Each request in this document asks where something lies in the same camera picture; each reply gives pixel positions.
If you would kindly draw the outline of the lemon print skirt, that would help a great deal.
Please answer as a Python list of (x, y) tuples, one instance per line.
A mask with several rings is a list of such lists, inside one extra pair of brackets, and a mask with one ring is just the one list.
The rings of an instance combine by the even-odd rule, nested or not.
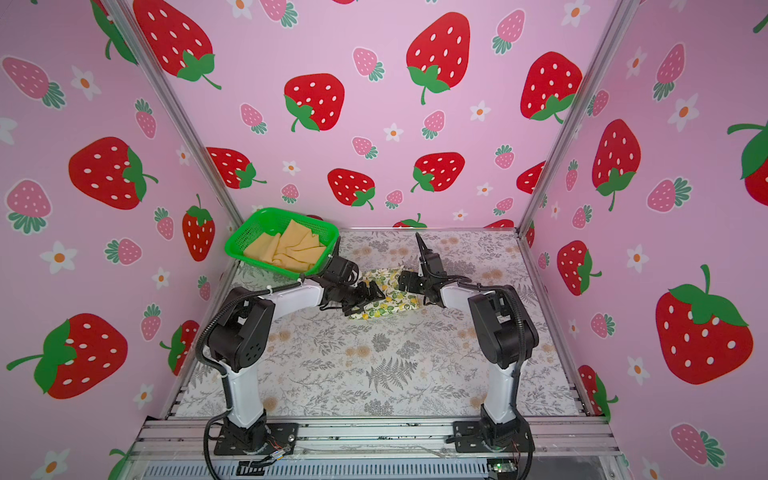
[(362, 280), (366, 284), (375, 282), (383, 292), (384, 298), (368, 304), (361, 313), (351, 314), (349, 319), (371, 320), (421, 309), (424, 304), (419, 295), (398, 289), (399, 277), (403, 272), (403, 267), (380, 268), (365, 272)]

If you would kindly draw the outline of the aluminium corner post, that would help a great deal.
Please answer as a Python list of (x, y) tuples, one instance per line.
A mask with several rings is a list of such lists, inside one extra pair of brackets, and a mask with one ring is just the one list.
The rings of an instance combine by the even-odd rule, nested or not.
[(632, 19), (639, 8), (638, 0), (618, 1), (612, 16), (609, 18), (601, 41), (598, 43), (594, 55), (586, 70), (581, 87), (575, 100), (568, 109), (568, 115), (564, 120), (559, 133), (555, 138), (552, 150), (545, 162), (542, 174), (534, 189), (530, 204), (525, 210), (520, 224), (516, 227), (519, 239), (527, 233), (536, 212), (542, 203), (544, 195), (551, 184), (562, 159), (574, 139), (577, 127), (580, 125), (587, 108), (588, 101), (597, 88), (612, 62), (613, 57), (621, 45), (626, 31), (632, 23)]
[(188, 147), (199, 169), (206, 177), (219, 204), (224, 208), (233, 224), (240, 226), (243, 223), (243, 217), (228, 193), (223, 180), (220, 178), (202, 140), (190, 122), (183, 104), (179, 101), (178, 96), (169, 84), (166, 72), (161, 68), (151, 51), (149, 43), (141, 33), (139, 25), (133, 16), (132, 2), (106, 0), (105, 6), (113, 16), (113, 20), (127, 45), (133, 51), (140, 68), (163, 104), (178, 134)]

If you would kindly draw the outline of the tan skirt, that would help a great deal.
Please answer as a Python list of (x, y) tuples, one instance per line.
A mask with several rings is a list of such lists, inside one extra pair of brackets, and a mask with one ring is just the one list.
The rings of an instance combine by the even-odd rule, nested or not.
[(246, 258), (294, 273), (306, 273), (321, 259), (326, 245), (310, 228), (291, 220), (282, 233), (261, 233), (244, 249)]

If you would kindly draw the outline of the aluminium corner post left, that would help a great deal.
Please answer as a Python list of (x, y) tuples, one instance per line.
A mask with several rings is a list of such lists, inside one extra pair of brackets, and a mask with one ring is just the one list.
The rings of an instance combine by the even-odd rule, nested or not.
[(202, 140), (190, 122), (183, 104), (179, 101), (178, 96), (169, 84), (166, 72), (161, 68), (151, 51), (149, 43), (141, 33), (139, 25), (133, 16), (132, 2), (106, 0), (105, 6), (113, 16), (113, 20), (127, 45), (133, 51), (140, 68), (163, 104), (178, 134), (188, 147), (199, 169), (206, 177), (219, 204), (224, 208), (233, 224), (240, 226), (243, 223), (243, 217), (228, 193), (223, 180), (220, 178)]

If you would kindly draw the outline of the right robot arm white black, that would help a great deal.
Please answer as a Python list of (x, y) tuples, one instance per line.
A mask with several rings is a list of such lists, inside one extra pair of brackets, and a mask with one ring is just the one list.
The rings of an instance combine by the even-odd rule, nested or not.
[(421, 295), (427, 305), (459, 310), (471, 318), (480, 350), (490, 364), (488, 393), (474, 436), (489, 449), (500, 450), (528, 433), (518, 392), (522, 368), (538, 346), (539, 334), (517, 291), (449, 275), (436, 253), (422, 255), (419, 271), (403, 271), (397, 288)]

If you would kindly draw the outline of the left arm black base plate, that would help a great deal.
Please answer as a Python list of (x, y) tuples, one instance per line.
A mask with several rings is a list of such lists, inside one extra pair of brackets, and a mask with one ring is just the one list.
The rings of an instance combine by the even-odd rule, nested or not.
[(291, 455), (298, 438), (298, 423), (257, 423), (246, 429), (225, 420), (214, 447), (217, 456)]

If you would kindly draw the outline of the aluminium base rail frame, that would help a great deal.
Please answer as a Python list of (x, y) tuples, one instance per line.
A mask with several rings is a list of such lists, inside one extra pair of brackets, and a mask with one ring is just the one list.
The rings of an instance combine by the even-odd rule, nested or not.
[(450, 442), (455, 419), (295, 417), (291, 452), (258, 468), (256, 455), (204, 460), (200, 419), (148, 421), (119, 479), (630, 479), (610, 427), (595, 417), (532, 417), (535, 451), (491, 452)]

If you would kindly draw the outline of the green plastic basket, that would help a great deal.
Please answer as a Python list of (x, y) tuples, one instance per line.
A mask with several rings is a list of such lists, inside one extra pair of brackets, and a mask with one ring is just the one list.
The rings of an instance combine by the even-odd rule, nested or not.
[[(282, 268), (262, 263), (257, 260), (246, 258), (244, 256), (244, 249), (250, 241), (255, 240), (261, 233), (282, 233), (287, 228), (291, 220), (294, 220), (297, 223), (310, 228), (315, 234), (319, 236), (320, 242), (326, 245), (324, 254), (311, 270), (306, 273), (294, 273)], [(254, 213), (230, 237), (230, 239), (226, 242), (225, 251), (229, 256), (249, 265), (268, 270), (291, 279), (298, 279), (300, 275), (309, 276), (318, 274), (329, 259), (339, 238), (340, 233), (338, 228), (331, 223), (287, 210), (278, 208), (265, 208)]]

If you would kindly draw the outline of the aluminium corner post right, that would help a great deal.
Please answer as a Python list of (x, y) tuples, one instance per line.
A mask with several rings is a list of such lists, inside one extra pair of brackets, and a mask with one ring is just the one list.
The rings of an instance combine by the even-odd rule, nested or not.
[(534, 189), (530, 204), (525, 210), (520, 224), (516, 227), (519, 239), (527, 233), (536, 212), (542, 203), (544, 195), (551, 184), (562, 159), (574, 139), (577, 127), (580, 125), (587, 108), (588, 101), (597, 88), (612, 62), (613, 57), (621, 45), (626, 31), (632, 23), (632, 19), (639, 8), (638, 0), (618, 1), (612, 16), (609, 18), (601, 41), (598, 43), (594, 55), (586, 70), (581, 87), (575, 100), (568, 109), (568, 115), (564, 120), (559, 133), (555, 138), (552, 150), (545, 162), (542, 174)]

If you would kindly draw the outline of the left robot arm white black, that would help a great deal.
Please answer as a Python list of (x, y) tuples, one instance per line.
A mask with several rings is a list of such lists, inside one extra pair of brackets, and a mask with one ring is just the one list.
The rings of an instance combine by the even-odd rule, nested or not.
[(256, 363), (266, 351), (275, 320), (311, 308), (350, 316), (384, 298), (376, 282), (361, 281), (357, 264), (341, 257), (333, 258), (320, 274), (301, 274), (290, 284), (231, 290), (195, 346), (197, 361), (216, 370), (222, 380), (224, 425), (249, 431), (266, 422)]

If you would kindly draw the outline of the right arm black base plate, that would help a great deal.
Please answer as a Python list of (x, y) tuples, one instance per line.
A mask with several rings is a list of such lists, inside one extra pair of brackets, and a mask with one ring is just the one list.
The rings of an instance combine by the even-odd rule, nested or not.
[(520, 420), (494, 423), (489, 420), (456, 421), (446, 444), (459, 453), (530, 453), (536, 450), (527, 424)]

